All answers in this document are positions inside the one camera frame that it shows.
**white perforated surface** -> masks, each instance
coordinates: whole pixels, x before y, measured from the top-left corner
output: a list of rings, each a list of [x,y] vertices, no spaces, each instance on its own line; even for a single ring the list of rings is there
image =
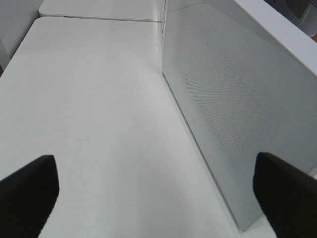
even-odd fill
[[[316,77],[276,45],[208,4],[167,17],[164,74],[242,229],[261,214],[259,151],[317,162]]]

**white table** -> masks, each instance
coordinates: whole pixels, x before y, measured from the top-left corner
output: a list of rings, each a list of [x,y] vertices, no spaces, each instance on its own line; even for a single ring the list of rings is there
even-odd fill
[[[164,0],[44,0],[40,16],[161,21]]]
[[[0,84],[0,179],[54,154],[40,237],[240,234],[162,77],[157,23],[36,20]]]

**desk surface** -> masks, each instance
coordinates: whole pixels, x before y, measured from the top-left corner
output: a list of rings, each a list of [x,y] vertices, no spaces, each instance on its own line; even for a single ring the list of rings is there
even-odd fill
[[[40,16],[161,21],[163,0],[44,0]]]
[[[43,17],[0,81],[0,179],[54,154],[40,237],[240,234],[161,74],[157,23]]]

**white desk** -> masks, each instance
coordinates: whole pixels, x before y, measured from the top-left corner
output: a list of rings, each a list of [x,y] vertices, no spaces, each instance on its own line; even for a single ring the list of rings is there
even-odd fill
[[[164,0],[44,0],[40,16],[161,21]]]
[[[0,81],[0,179],[54,154],[40,237],[239,234],[161,74],[157,23],[44,17]]]

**white wall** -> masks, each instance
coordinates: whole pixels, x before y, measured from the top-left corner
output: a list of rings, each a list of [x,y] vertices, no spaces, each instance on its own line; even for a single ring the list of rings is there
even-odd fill
[[[43,0],[0,0],[0,39],[12,57],[36,18]]]

